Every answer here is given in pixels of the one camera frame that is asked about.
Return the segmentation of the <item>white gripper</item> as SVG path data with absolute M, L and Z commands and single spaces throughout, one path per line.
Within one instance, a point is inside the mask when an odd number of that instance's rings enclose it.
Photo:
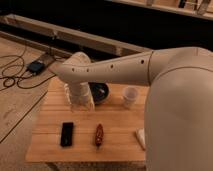
M 93 111 L 95 109 L 88 83 L 65 84 L 64 91 L 72 112 Z

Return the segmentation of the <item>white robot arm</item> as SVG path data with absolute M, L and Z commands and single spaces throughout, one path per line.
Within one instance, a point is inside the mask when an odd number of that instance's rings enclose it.
M 94 63 L 77 52 L 55 73 L 76 96 L 87 82 L 147 86 L 147 171 L 213 171 L 212 51 L 170 48 Z

